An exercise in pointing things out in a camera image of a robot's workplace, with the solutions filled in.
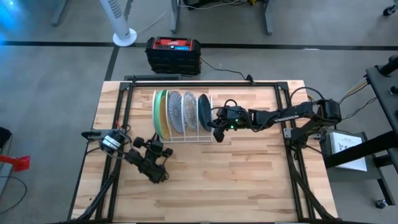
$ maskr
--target red battery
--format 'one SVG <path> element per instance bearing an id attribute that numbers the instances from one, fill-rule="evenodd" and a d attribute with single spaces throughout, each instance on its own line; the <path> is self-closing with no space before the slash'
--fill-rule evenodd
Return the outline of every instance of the red battery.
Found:
<path id="1" fill-rule="evenodd" d="M 145 50 L 148 62 L 156 73 L 200 73 L 200 43 L 176 37 L 152 37 Z"/>

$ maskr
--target concrete floor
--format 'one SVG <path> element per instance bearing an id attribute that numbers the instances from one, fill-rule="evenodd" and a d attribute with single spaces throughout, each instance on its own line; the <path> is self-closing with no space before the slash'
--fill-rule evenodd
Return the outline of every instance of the concrete floor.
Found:
<path id="1" fill-rule="evenodd" d="M 127 1 L 119 1 L 123 8 Z M 50 18 L 56 1 L 0 0 L 0 40 L 110 42 L 112 28 L 97 0 L 70 1 L 62 24 Z M 157 8 L 150 8 L 156 3 Z M 166 0 L 135 0 L 129 25 L 139 30 L 165 10 Z M 182 9 L 178 36 L 207 43 L 306 45 L 398 45 L 398 16 L 381 17 L 390 0 L 278 0 L 274 35 L 264 34 L 261 7 L 223 6 L 188 12 Z M 170 36 L 169 12 L 138 41 Z M 11 156 L 31 156 L 28 171 L 13 174 L 28 186 L 26 198 L 0 215 L 1 223 L 49 223 L 66 220 L 85 150 L 80 136 L 90 128 L 112 47 L 0 47 L 0 126 L 14 133 Z M 214 66 L 251 74 L 256 80 L 305 80 L 328 98 L 338 99 L 362 79 L 365 69 L 386 63 L 391 51 L 202 49 Z M 120 49 L 112 80 L 125 75 L 151 75 L 144 49 Z M 203 80 L 239 80 L 203 66 Z M 370 87 L 342 105 L 348 114 L 374 97 Z M 379 103 L 339 124 L 369 138 L 390 130 Z M 383 169 L 396 200 L 397 174 Z M 339 217 L 348 221 L 395 223 L 398 208 L 374 208 L 382 198 L 377 182 L 332 182 Z M 9 181 L 0 211 L 23 194 Z"/>

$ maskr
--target metal frame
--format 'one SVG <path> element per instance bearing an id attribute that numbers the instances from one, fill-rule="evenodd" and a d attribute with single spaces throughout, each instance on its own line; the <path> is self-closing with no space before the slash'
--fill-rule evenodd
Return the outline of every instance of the metal frame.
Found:
<path id="1" fill-rule="evenodd" d="M 186 0 L 182 0 L 186 6 L 192 7 L 201 7 L 205 4 L 211 3 L 214 0 L 201 0 L 195 4 L 187 4 Z M 172 3 L 172 19 L 171 19 L 171 26 L 170 31 L 172 34 L 177 33 L 178 28 L 178 21 L 180 19 L 180 8 L 178 4 L 180 4 L 181 0 L 171 0 Z M 264 9 L 264 28 L 266 30 L 267 35 L 272 35 L 274 31 L 274 27 L 272 25 L 272 5 L 274 4 L 275 0 L 264 0 L 263 9 Z"/>
<path id="2" fill-rule="evenodd" d="M 54 12 L 53 17 L 51 18 L 51 23 L 53 26 L 57 27 L 60 25 L 61 16 L 65 11 L 65 6 L 68 4 L 68 0 L 61 0 L 57 9 Z"/>
<path id="3" fill-rule="evenodd" d="M 289 87 L 288 87 L 287 82 L 258 82 L 255 85 L 274 88 L 275 96 L 276 96 L 276 100 L 277 100 L 277 106 L 278 106 L 279 110 L 281 110 L 283 108 L 282 98 L 280 95 L 281 91 L 284 92 L 287 106 L 291 106 L 290 97 L 289 97 L 290 96 L 289 95 Z M 119 114 L 120 114 L 121 103 L 122 103 L 124 91 L 128 90 L 126 110 L 125 110 L 124 118 L 123 118 L 123 125 L 127 125 L 128 119 L 129 119 L 129 110 L 130 110 L 131 101 L 132 101 L 133 88 L 135 88 L 135 87 L 157 87 L 157 86 L 159 86 L 159 87 L 178 87 L 178 86 L 185 86 L 185 87 L 188 87 L 188 86 L 191 86 L 191 87 L 222 86 L 222 87 L 226 87 L 226 86 L 253 86 L 253 84 L 250 82 L 183 82 L 183 81 L 180 81 L 180 82 L 140 82 L 140 81 L 138 81 L 138 82 L 136 82 L 135 80 L 133 80 L 132 82 L 124 82 L 124 83 L 121 83 L 120 87 L 119 87 L 119 94 L 118 94 L 118 99 L 116 102 L 116 109 L 115 109 L 112 128 L 116 128 L 116 121 L 119 119 Z M 296 127 L 294 120 L 290 121 L 290 124 L 292 125 L 292 128 Z M 291 184 L 292 184 L 293 198 L 294 198 L 298 222 L 305 222 L 305 223 L 354 223 L 354 222 L 344 222 L 342 220 L 333 218 L 320 205 L 319 201 L 315 198 L 314 194 L 312 194 L 312 192 L 308 186 L 308 178 L 307 178 L 307 173 L 305 171 L 305 164 L 304 164 L 304 159 L 303 159 L 303 155 L 302 155 L 301 151 L 296 152 L 297 158 L 298 158 L 298 166 L 300 168 L 300 173 L 298 173 L 295 168 L 294 160 L 292 157 L 292 149 L 286 144 L 288 139 L 283 135 L 284 128 L 286 128 L 286 122 L 281 123 L 281 130 L 282 130 L 282 136 L 283 136 L 284 142 L 285 142 L 285 151 L 286 151 L 286 156 L 287 156 L 287 163 L 288 163 L 288 167 L 289 167 L 289 174 L 290 174 L 290 180 L 291 180 Z M 75 199 L 76 199 L 76 195 L 77 195 L 77 191 L 78 191 L 78 187 L 79 187 L 79 183 L 80 183 L 80 177 L 81 177 L 81 173 L 83 170 L 84 162 L 85 162 L 85 158 L 83 159 L 83 162 L 81 165 L 79 179 L 78 179 L 78 182 L 76 183 L 74 198 L 72 200 L 72 204 L 70 207 L 68 221 L 66 221 L 66 223 L 112 223 L 113 215 L 114 215 L 114 207 L 115 207 L 115 203 L 116 203 L 119 174 L 120 174 L 120 170 L 121 170 L 121 160 L 117 160 L 114 165 L 113 172 L 116 172 L 116 178 L 113 182 L 113 186 L 112 186 L 112 190 L 111 190 L 111 198 L 110 198 L 110 202 L 109 202 L 107 218 L 102 218 L 102 211 L 103 211 L 103 200 L 102 200 L 102 201 L 100 201 L 100 203 L 96 209 L 95 219 L 93 219 L 93 220 L 71 220 L 70 219 L 71 215 L 72 215 L 72 211 L 73 211 L 73 206 L 75 204 Z M 111 168 L 111 158 L 108 156 L 105 160 L 103 181 L 101 183 L 101 187 L 103 187 L 104 184 L 106 183 L 106 181 L 109 179 L 110 168 Z M 299 186 L 302 188 L 302 190 L 305 194 L 305 200 L 307 203 L 309 218 L 303 217 L 303 211 L 302 211 L 302 206 L 300 203 L 300 195 L 299 195 L 299 189 L 297 187 L 297 184 L 299 184 Z M 314 208 L 318 211 L 322 220 L 315 218 Z"/>

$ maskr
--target black cable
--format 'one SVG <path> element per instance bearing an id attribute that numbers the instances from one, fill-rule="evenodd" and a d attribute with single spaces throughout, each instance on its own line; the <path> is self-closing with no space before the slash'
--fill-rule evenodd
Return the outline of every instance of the black cable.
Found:
<path id="1" fill-rule="evenodd" d="M 303 87 L 297 88 L 297 89 L 295 89 L 295 90 L 293 91 L 293 93 L 292 93 L 291 96 L 290 96 L 290 102 L 292 101 L 293 95 L 294 95 L 297 91 L 302 90 L 302 89 L 312 90 L 312 91 L 314 91 L 315 93 L 318 93 L 318 95 L 320 96 L 320 98 L 322 98 L 323 100 L 325 99 L 325 97 L 323 97 L 323 95 L 322 95 L 318 90 L 316 90 L 316 89 L 314 89 L 314 88 L 311 88 L 311 87 L 308 87 L 308 86 L 303 86 Z"/>
<path id="2" fill-rule="evenodd" d="M 349 131 L 345 131 L 345 130 L 341 130 L 341 129 L 329 129 L 329 130 L 335 130 L 335 131 L 341 131 L 341 132 L 344 132 L 344 133 L 347 133 L 347 134 L 353 134 L 353 133 L 351 133 L 351 132 L 349 132 Z"/>
<path id="3" fill-rule="evenodd" d="M 354 95 L 355 93 L 357 93 L 357 92 L 359 92 L 359 91 L 361 91 L 361 90 L 363 90 L 365 87 L 366 87 L 367 85 L 365 85 L 365 86 L 362 86 L 360 89 L 358 89 L 358 90 L 356 90 L 355 92 L 353 92 L 352 94 L 350 94 L 350 95 L 346 95 L 346 96 L 344 96 L 344 98 L 343 99 L 341 99 L 341 101 L 340 101 L 340 103 L 339 103 L 339 105 L 345 100 L 345 99 L 347 99 L 348 97 L 350 97 L 350 96 L 352 96 L 352 95 Z"/>
<path id="4" fill-rule="evenodd" d="M 207 64 L 208 66 L 210 66 L 210 67 L 211 67 L 212 69 L 214 69 L 214 70 L 241 74 L 243 80 L 246 80 L 246 78 L 244 77 L 244 75 L 243 75 L 241 72 L 232 71 L 232 70 L 228 70 L 228 69 L 219 69 L 219 68 L 215 68 L 215 67 L 213 67 L 212 65 L 210 65 L 209 63 L 207 63 L 206 61 L 204 61 L 203 58 L 200 58 L 200 60 L 201 60 L 202 62 L 204 62 L 205 64 Z"/>
<path id="5" fill-rule="evenodd" d="M 349 115 L 347 115 L 344 119 L 342 119 L 341 121 L 344 121 L 346 119 L 350 119 L 353 116 L 355 116 L 359 111 L 361 111 L 363 108 L 365 108 L 367 105 L 375 102 L 377 100 L 377 97 L 371 98 L 365 105 L 363 105 L 363 107 L 356 109 L 353 113 L 350 113 Z"/>
<path id="6" fill-rule="evenodd" d="M 164 159 L 164 161 L 163 161 L 163 166 L 164 166 L 164 164 L 166 163 L 167 159 L 168 159 L 168 157 L 166 157 L 166 158 Z"/>
<path id="7" fill-rule="evenodd" d="M 228 103 L 228 102 L 234 102 L 235 103 L 235 106 L 237 106 L 238 105 L 238 103 L 236 102 L 236 101 L 234 101 L 234 100 L 232 100 L 232 99 L 228 99 L 228 100 L 226 100 L 225 101 L 225 103 L 224 103 L 224 106 L 226 106 L 226 104 Z"/>
<path id="8" fill-rule="evenodd" d="M 17 177 L 0 176 L 0 178 L 12 178 L 12 179 L 16 179 L 16 180 L 18 180 L 19 182 L 21 182 L 21 183 L 24 185 L 24 187 L 25 187 L 25 192 L 24 192 L 23 196 L 21 197 L 21 199 L 19 199 L 19 201 L 18 201 L 15 205 L 13 205 L 13 206 L 11 206 L 11 207 L 5 209 L 4 211 L 0 212 L 0 215 L 2 215 L 2 214 L 4 214 L 4 213 L 8 212 L 9 210 L 13 209 L 15 206 L 17 206 L 17 205 L 20 204 L 20 202 L 21 202 L 21 201 L 25 198 L 25 196 L 26 196 L 26 193 L 27 193 L 27 186 L 26 186 L 26 184 L 25 184 L 21 179 L 19 179 L 19 178 L 17 178 Z"/>
<path id="9" fill-rule="evenodd" d="M 309 148 L 309 149 L 312 149 L 312 150 L 314 150 L 315 152 L 319 152 L 320 154 L 323 155 L 323 153 L 322 153 L 321 151 L 319 151 L 318 149 L 315 149 L 314 147 L 311 147 L 311 146 L 309 146 L 309 145 L 305 145 L 305 147 L 307 147 L 307 148 Z"/>
<path id="10" fill-rule="evenodd" d="M 120 129 L 122 129 L 124 126 L 126 127 L 126 131 L 124 133 L 127 134 L 131 130 L 131 126 L 130 126 L 130 124 L 122 125 L 122 126 L 120 126 Z"/>
<path id="11" fill-rule="evenodd" d="M 98 150 L 98 149 L 100 149 L 100 148 L 101 148 L 101 147 L 96 147 L 96 148 L 94 148 L 94 149 L 92 149 L 92 150 L 89 150 L 89 151 L 86 152 L 86 155 L 89 154 L 89 153 L 91 153 L 91 152 L 93 152 L 93 151 L 95 151 L 95 150 Z"/>

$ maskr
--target dish rack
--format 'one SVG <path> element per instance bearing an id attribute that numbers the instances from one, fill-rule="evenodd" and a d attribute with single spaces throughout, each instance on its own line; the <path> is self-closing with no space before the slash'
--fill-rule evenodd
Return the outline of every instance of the dish rack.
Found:
<path id="1" fill-rule="evenodd" d="M 152 125 L 155 127 L 155 120 L 154 120 L 154 104 L 155 104 L 155 99 L 159 91 L 154 91 L 153 99 L 152 99 Z M 185 93 L 180 91 L 177 91 L 180 93 L 182 96 L 182 101 L 181 101 L 181 114 L 182 114 L 182 124 L 183 124 L 183 133 L 178 133 L 175 128 L 173 127 L 170 116 L 169 116 L 169 111 L 167 109 L 168 104 L 168 99 L 169 99 L 169 91 L 167 90 L 166 93 L 166 104 L 165 104 L 165 112 L 166 112 L 166 121 L 167 121 L 167 128 L 170 133 L 170 139 L 163 139 L 160 137 L 160 141 L 163 143 L 185 143 L 185 142 L 212 142 L 213 141 L 213 131 L 214 129 L 212 128 L 210 132 L 206 131 L 200 124 L 199 122 L 199 106 L 198 106 L 198 96 L 195 95 L 196 98 L 196 117 L 197 117 L 197 130 L 194 131 L 188 127 L 188 125 L 185 122 L 184 118 L 184 100 L 183 100 L 183 94 Z M 213 107 L 213 97 L 210 95 L 207 96 L 210 102 L 210 108 Z"/>

